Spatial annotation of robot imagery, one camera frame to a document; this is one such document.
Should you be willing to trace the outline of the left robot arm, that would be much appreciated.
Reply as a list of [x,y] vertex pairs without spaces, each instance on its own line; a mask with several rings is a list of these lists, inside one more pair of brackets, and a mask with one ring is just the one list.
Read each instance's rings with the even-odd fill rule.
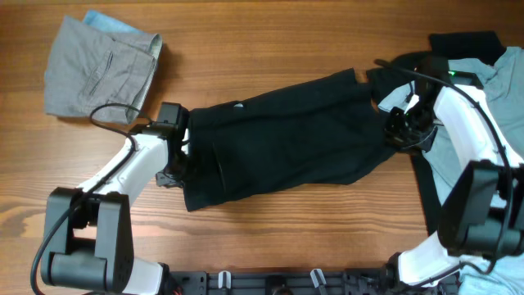
[[130,207],[150,179],[183,186],[188,121],[186,108],[162,103],[155,120],[124,133],[124,146],[96,175],[50,193],[29,275],[34,293],[39,281],[88,294],[182,293],[166,264],[135,256]]

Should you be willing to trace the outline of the black shorts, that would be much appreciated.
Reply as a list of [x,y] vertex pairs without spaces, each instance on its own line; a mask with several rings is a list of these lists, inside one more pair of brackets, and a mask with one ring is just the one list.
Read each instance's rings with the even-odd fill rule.
[[190,112],[188,211],[302,184],[352,184],[388,160],[371,88],[343,70]]

